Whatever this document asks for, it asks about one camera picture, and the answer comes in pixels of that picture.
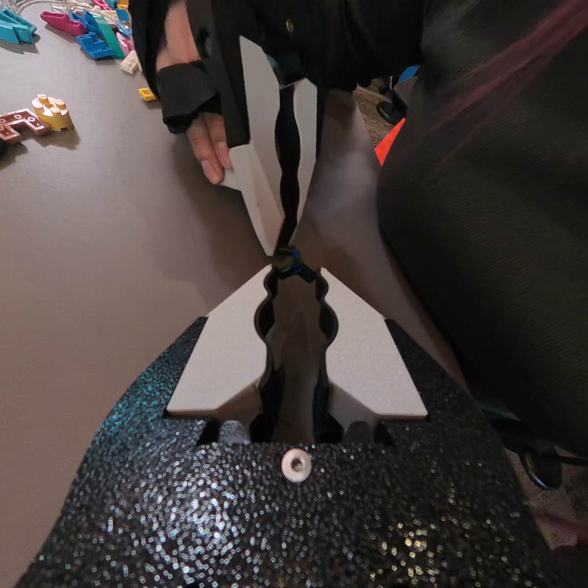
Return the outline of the brown angled plate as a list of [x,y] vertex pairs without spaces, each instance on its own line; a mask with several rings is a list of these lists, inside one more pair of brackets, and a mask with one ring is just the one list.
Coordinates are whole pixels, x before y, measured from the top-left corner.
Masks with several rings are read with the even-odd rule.
[[28,108],[1,114],[1,139],[6,143],[21,142],[23,140],[21,132],[25,129],[36,136],[45,135],[52,130]]

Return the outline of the red plastic object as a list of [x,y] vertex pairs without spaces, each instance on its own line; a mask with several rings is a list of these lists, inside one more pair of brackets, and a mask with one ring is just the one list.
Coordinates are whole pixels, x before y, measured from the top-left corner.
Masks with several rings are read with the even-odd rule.
[[376,157],[378,158],[378,162],[380,166],[384,165],[384,162],[387,158],[387,155],[397,138],[398,134],[401,131],[402,126],[404,125],[406,118],[402,118],[391,130],[390,132],[375,146],[375,153]]

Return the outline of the yellow round brick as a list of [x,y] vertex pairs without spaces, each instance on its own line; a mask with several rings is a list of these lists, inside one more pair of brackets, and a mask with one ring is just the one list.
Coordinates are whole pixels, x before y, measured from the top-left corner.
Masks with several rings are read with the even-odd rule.
[[52,131],[62,132],[74,128],[70,112],[63,100],[37,94],[32,100],[32,106],[37,117]]

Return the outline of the person's torso in dark sweater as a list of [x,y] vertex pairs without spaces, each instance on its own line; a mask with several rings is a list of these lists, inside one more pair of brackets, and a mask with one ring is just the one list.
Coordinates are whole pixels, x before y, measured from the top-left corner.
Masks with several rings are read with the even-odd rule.
[[587,456],[587,1],[432,1],[382,233],[493,393]]

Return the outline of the grey desk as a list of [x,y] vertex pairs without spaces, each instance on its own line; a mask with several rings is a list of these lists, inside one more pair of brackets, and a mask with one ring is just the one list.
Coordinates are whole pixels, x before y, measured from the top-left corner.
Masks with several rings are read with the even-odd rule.
[[75,128],[1,163],[1,587],[42,547],[96,431],[192,322],[263,268],[239,193],[208,185],[140,75],[39,41],[1,44],[1,112],[37,93]]

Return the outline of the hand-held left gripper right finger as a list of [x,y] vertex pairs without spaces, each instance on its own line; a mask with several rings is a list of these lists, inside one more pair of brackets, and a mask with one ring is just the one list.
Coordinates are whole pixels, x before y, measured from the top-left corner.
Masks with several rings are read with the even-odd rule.
[[316,384],[316,438],[341,439],[353,423],[423,420],[428,411],[381,313],[326,268],[316,274],[326,337]]

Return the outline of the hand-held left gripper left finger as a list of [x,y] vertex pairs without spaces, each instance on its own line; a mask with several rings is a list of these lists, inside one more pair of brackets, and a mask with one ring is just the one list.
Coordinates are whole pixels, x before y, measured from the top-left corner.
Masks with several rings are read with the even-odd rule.
[[268,334],[277,268],[267,265],[210,311],[166,407],[173,417],[237,421],[269,442],[282,403],[282,369]]

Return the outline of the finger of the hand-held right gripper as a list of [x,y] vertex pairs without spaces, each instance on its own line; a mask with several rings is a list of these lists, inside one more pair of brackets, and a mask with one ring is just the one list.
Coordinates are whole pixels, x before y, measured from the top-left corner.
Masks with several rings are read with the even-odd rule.
[[240,36],[239,45],[249,140],[230,148],[232,177],[224,185],[241,192],[261,247],[267,256],[273,256],[285,221],[282,168],[276,148],[280,85],[259,45],[244,36]]
[[295,130],[298,132],[300,155],[296,167],[298,203],[293,218],[293,228],[285,232],[289,246],[293,245],[305,209],[322,132],[322,97],[316,85],[308,79],[299,80],[293,85],[293,116]]

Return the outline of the pile of colourful bricks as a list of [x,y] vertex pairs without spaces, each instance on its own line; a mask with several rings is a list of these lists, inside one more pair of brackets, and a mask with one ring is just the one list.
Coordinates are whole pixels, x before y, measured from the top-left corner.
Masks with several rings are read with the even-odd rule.
[[128,1],[1,1],[1,40],[34,44],[37,26],[23,16],[33,5],[43,5],[40,19],[50,31],[77,41],[95,61],[121,60],[121,70],[141,70],[136,54]]

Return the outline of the person's right hand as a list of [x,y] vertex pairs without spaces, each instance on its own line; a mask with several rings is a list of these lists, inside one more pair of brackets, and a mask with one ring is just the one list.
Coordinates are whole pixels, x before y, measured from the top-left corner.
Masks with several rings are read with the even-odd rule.
[[[156,69],[199,60],[187,16],[187,2],[172,1],[166,15]],[[187,129],[187,138],[210,183],[221,184],[225,171],[232,169],[223,117],[213,113],[199,115]]]

